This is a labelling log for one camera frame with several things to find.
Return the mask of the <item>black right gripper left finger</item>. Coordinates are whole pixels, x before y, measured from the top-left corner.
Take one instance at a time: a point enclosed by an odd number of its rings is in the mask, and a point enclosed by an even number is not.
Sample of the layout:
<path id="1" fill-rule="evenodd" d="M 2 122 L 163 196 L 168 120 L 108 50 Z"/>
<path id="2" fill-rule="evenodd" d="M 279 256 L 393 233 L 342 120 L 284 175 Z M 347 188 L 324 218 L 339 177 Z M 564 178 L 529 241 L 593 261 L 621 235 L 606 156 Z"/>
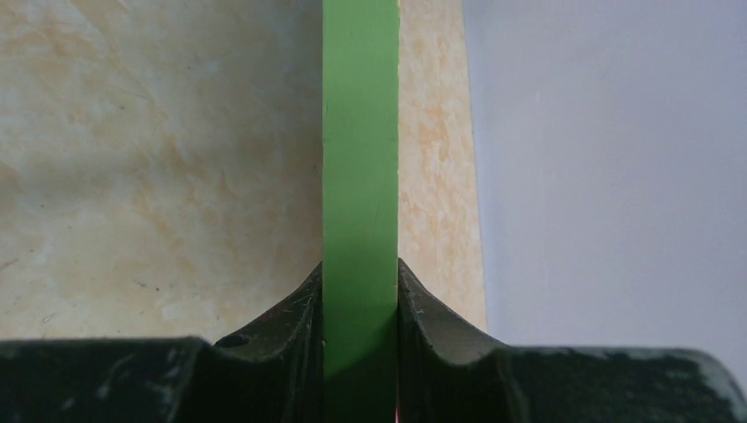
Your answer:
<path id="1" fill-rule="evenodd" d="M 322 272 L 215 343 L 9 340 L 4 422 L 319 422 Z"/>

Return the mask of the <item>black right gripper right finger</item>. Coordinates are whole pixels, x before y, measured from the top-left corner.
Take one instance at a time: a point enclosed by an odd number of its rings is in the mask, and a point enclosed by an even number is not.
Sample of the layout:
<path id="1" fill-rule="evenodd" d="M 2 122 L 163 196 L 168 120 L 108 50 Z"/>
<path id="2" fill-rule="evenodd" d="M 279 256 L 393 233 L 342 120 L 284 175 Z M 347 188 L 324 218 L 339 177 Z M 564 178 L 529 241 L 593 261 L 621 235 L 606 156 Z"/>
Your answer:
<path id="1" fill-rule="evenodd" d="M 511 346 L 398 265 L 402 422 L 743 422 L 714 357 L 689 349 Z"/>

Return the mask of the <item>green wooden picture frame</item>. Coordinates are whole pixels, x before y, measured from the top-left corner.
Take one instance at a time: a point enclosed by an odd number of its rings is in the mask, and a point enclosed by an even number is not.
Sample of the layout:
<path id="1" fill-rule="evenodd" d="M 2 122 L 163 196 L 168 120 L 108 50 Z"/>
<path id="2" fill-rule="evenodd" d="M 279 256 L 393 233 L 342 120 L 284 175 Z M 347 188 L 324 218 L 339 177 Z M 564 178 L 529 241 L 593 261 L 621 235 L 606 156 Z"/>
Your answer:
<path id="1" fill-rule="evenodd" d="M 395 1 L 327 1 L 322 48 L 323 418 L 396 418 Z"/>

